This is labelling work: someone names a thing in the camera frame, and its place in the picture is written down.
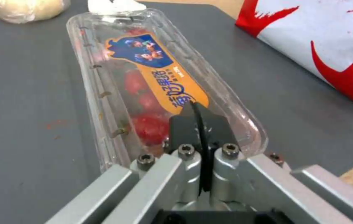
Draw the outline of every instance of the red strawberry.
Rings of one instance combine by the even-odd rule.
[[[128,33],[132,34],[132,35],[139,35],[139,34],[144,34],[147,33],[148,31],[142,28],[134,28],[130,31],[128,31]]]
[[[158,145],[168,137],[168,119],[157,114],[141,114],[132,119],[135,131],[146,146]]]
[[[146,112],[163,112],[164,111],[164,109],[158,103],[158,100],[156,99],[156,97],[150,91],[139,95],[138,102]]]
[[[125,73],[124,85],[126,90],[132,95],[138,95],[149,89],[147,82],[137,69],[129,70]]]

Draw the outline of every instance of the red and white bag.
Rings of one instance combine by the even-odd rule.
[[[353,0],[245,0],[236,25],[353,100]]]

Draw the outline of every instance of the gray table surface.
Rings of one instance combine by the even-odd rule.
[[[292,167],[353,167],[353,102],[215,7],[162,10],[262,122]],[[0,223],[43,223],[99,175],[80,68],[60,16],[0,21]]]

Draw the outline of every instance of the wooden surface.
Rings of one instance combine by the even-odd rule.
[[[213,5],[233,18],[237,18],[244,0],[138,0],[140,2],[168,2],[182,4]],[[344,173],[341,179],[353,185],[353,169]]]

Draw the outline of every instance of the metal bar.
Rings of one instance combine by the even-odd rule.
[[[275,208],[294,223],[353,223],[263,154],[237,160],[237,164],[220,150],[215,157],[216,173],[230,180],[241,203],[258,211]]]
[[[353,220],[353,186],[318,165],[294,170],[291,174]]]
[[[113,165],[46,224],[100,223],[138,182],[138,175]]]
[[[151,223],[160,209],[170,210],[185,186],[181,159],[163,155],[127,194],[103,224]]]

